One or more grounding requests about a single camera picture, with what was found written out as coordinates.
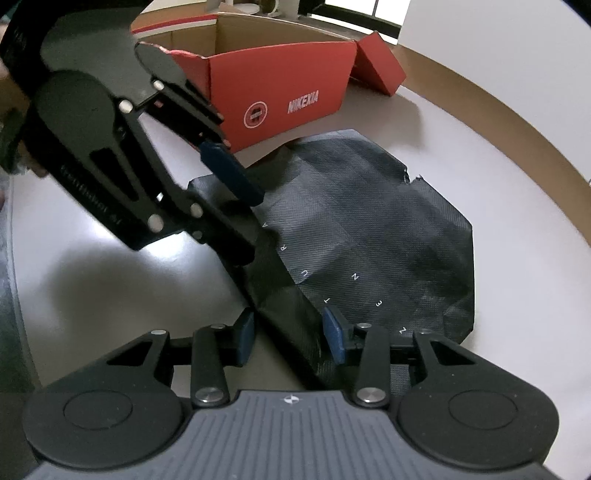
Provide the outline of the person's left hand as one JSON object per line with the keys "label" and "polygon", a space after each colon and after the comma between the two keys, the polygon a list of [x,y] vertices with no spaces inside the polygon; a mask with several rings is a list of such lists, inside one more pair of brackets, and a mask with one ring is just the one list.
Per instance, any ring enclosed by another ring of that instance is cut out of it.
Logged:
{"label": "person's left hand", "polygon": [[22,142],[28,106],[28,99],[11,79],[8,69],[1,64],[1,167],[8,174],[31,170],[43,178],[47,171],[32,159]]}

